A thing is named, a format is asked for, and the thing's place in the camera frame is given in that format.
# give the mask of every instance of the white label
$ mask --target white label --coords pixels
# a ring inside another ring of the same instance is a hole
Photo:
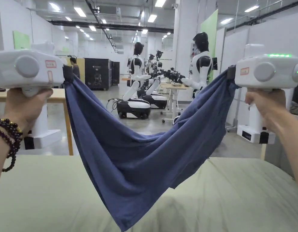
[[[242,68],[240,70],[240,76],[242,76],[242,75],[248,75],[249,72],[250,72],[250,68]]]
[[[47,68],[56,68],[57,67],[57,63],[54,60],[46,60],[46,67]]]

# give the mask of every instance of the man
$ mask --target man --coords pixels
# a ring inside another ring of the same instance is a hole
[[[76,59],[74,57],[70,58],[71,64],[73,65],[73,73],[80,79],[81,73],[79,72],[79,67],[77,65]]]

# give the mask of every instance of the hand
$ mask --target hand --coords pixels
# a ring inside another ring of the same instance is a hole
[[[52,89],[43,89],[35,96],[27,98],[21,89],[10,89],[7,92],[4,118],[17,123],[26,136],[40,115],[46,99],[52,94]]]
[[[276,131],[273,119],[287,112],[285,92],[281,89],[274,89],[271,92],[250,91],[248,89],[245,102],[247,104],[255,103],[258,111],[263,116],[264,126],[273,132]]]

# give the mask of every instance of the black cabinet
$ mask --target black cabinet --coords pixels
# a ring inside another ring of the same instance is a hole
[[[112,85],[112,62],[108,59],[85,58],[85,84],[91,90],[108,90]]]
[[[112,84],[119,85],[120,81],[120,62],[112,62]]]

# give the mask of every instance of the blue cloth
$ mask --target blue cloth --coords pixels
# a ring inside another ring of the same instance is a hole
[[[218,76],[167,132],[143,135],[111,115],[80,79],[66,87],[71,127],[85,169],[122,231],[168,189],[193,175],[221,143],[234,82]]]

